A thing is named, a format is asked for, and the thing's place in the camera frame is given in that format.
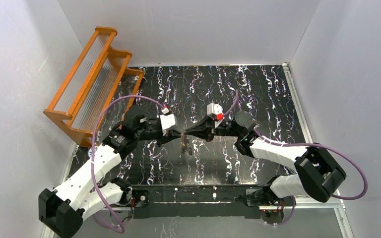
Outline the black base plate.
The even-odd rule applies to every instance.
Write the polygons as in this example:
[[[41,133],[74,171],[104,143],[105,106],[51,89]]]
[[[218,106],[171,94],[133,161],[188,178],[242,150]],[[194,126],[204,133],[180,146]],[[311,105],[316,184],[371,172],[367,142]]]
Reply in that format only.
[[[158,217],[270,217],[292,206],[260,185],[133,185],[127,204],[112,205],[136,219]]]

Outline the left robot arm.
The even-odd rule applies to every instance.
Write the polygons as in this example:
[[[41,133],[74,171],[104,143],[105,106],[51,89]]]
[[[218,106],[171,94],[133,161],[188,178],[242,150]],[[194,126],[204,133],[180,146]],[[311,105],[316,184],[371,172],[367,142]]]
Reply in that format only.
[[[107,205],[133,204],[129,182],[122,178],[114,178],[103,186],[97,182],[129,155],[138,141],[156,140],[165,144],[180,138],[176,126],[176,116],[167,108],[159,117],[149,118],[143,106],[131,106],[102,144],[95,147],[94,159],[89,159],[55,189],[44,189],[39,194],[39,220],[59,237],[71,238],[84,220]]]

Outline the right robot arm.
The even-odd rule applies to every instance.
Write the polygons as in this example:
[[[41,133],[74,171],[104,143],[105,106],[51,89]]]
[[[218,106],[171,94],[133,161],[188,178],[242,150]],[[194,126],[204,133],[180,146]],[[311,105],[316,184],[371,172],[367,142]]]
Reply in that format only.
[[[256,200],[272,203],[289,196],[309,196],[325,203],[347,175],[334,157],[320,144],[296,146],[268,141],[257,135],[252,116],[237,112],[232,120],[218,121],[218,117],[205,116],[185,130],[186,135],[211,141],[215,136],[236,137],[234,143],[242,154],[254,159],[266,159],[294,171],[289,176],[272,178],[262,187]]]

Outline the orange wooden rack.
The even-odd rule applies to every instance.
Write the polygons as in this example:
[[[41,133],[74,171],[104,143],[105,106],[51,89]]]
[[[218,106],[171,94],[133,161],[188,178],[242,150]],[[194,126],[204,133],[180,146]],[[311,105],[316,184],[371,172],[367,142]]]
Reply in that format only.
[[[119,85],[132,94],[140,88],[144,72],[128,67],[132,53],[111,46],[112,27],[97,26],[64,82],[43,113],[77,145],[91,146],[99,114],[111,103]]]

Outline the white keyring holder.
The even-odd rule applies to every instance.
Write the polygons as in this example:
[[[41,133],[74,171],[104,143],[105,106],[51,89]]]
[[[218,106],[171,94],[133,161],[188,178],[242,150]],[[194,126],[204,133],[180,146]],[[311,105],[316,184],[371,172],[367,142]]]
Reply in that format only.
[[[187,155],[190,155],[190,156],[193,154],[192,146],[186,134],[182,134],[181,136],[181,147],[182,147],[183,153],[186,153]]]

